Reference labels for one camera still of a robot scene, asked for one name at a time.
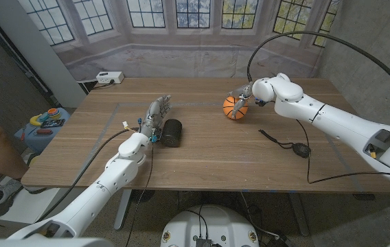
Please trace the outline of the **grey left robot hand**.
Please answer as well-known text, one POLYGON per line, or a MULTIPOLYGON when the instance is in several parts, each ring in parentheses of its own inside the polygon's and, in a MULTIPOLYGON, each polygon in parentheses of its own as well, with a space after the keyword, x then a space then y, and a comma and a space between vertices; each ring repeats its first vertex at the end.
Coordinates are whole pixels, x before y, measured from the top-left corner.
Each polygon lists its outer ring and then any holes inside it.
POLYGON ((141 134, 151 137, 154 130, 161 127, 163 119, 171 109, 171 97, 171 95, 163 95, 151 103, 141 125, 141 134))

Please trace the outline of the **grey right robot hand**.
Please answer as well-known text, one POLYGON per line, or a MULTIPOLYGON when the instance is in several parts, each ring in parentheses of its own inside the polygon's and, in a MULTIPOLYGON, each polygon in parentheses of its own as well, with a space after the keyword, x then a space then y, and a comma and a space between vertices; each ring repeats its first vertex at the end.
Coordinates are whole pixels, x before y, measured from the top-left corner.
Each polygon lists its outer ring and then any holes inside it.
POLYGON ((237 112, 244 107, 244 105, 247 103, 247 100, 253 96, 253 84, 254 82, 249 82, 248 84, 245 84, 241 86, 238 89, 235 89, 233 91, 228 92, 228 96, 232 96, 234 98, 238 98, 238 101, 235 103, 235 106, 233 107, 233 110, 231 111, 231 116, 233 118, 236 117, 237 112))

